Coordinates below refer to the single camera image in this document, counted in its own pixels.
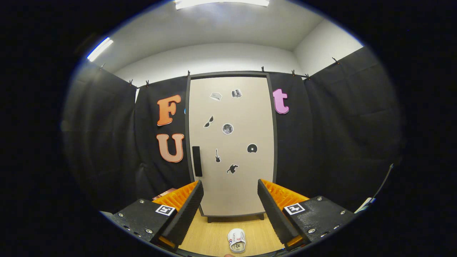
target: white wall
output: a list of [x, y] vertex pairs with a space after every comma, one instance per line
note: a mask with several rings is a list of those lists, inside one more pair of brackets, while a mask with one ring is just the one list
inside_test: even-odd
[[295, 48], [301, 70], [312, 75], [362, 48], [349, 33], [328, 20], [319, 23]]
[[146, 57], [127, 65], [114, 75], [142, 86], [149, 83], [191, 74], [257, 70], [303, 74], [294, 53], [274, 47], [215, 43], [177, 48]]

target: black curtain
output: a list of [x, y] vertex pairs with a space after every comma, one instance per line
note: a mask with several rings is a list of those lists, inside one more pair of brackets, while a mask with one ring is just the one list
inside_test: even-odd
[[[168, 151], [176, 154], [172, 134], [186, 134], [185, 114], [187, 77], [178, 77], [140, 87], [135, 105], [135, 137], [141, 166], [136, 177], [137, 194], [141, 198], [151, 199], [170, 188], [180, 188], [191, 182], [187, 164], [186, 138], [182, 140], [184, 157], [180, 162], [164, 160], [159, 151], [157, 134], [167, 134]], [[170, 114], [170, 124], [158, 126], [158, 100], [179, 95], [180, 103], [176, 104], [176, 113]]]
[[[287, 94], [286, 114], [276, 111], [277, 184], [307, 197], [323, 195], [355, 211], [382, 184], [402, 142], [394, 87], [366, 48], [310, 79], [269, 72], [273, 91]], [[86, 63], [74, 79], [62, 128], [66, 153], [83, 190], [108, 212], [138, 198], [152, 199], [191, 182], [183, 159], [164, 160], [157, 134], [186, 134], [187, 77], [139, 89]], [[158, 126], [158, 100], [179, 95], [172, 123]]]
[[273, 91], [281, 89], [287, 94], [284, 106], [289, 107], [286, 114], [273, 110], [277, 134], [276, 183], [309, 197], [308, 192], [319, 189], [318, 184], [310, 183], [319, 174], [312, 167], [313, 119], [308, 94], [301, 76], [270, 72], [270, 80]]
[[376, 193], [390, 164], [399, 159], [402, 112], [393, 84], [369, 49], [338, 63], [303, 81], [314, 154], [313, 171], [303, 178], [300, 192], [324, 195], [355, 211]]
[[61, 123], [64, 149], [98, 210], [117, 212], [137, 199], [135, 92], [135, 86], [90, 62], [79, 67], [69, 87]]

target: orange letter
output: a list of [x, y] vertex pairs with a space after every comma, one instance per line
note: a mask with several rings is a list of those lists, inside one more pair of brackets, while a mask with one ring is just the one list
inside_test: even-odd
[[176, 155], [170, 155], [168, 152], [168, 138], [167, 134], [158, 134], [156, 136], [159, 141], [159, 151], [162, 158], [169, 162], [180, 162], [184, 156], [182, 152], [182, 139], [184, 138], [183, 134], [173, 134], [171, 138], [175, 140], [176, 146]]
[[173, 119], [168, 116], [168, 113], [171, 113], [171, 115], [176, 113], [176, 104], [174, 102], [180, 103], [181, 97], [176, 95], [157, 101], [157, 104], [159, 105], [159, 121], [157, 122], [158, 126], [167, 125], [173, 121]]

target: pink letter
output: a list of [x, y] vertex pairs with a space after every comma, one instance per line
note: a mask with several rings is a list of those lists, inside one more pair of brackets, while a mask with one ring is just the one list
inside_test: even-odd
[[288, 106], [284, 106], [284, 100], [287, 99], [287, 94], [283, 94], [281, 88], [273, 91], [273, 98], [275, 99], [275, 109], [279, 114], [286, 114], [289, 111]]

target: white ceiling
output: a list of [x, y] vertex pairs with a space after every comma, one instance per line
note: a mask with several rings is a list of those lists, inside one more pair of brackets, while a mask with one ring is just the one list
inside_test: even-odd
[[113, 44], [94, 63], [115, 73], [150, 55], [207, 43], [249, 43], [293, 51], [323, 17], [287, 0], [268, 7], [214, 3], [176, 10], [173, 1], [108, 35]]

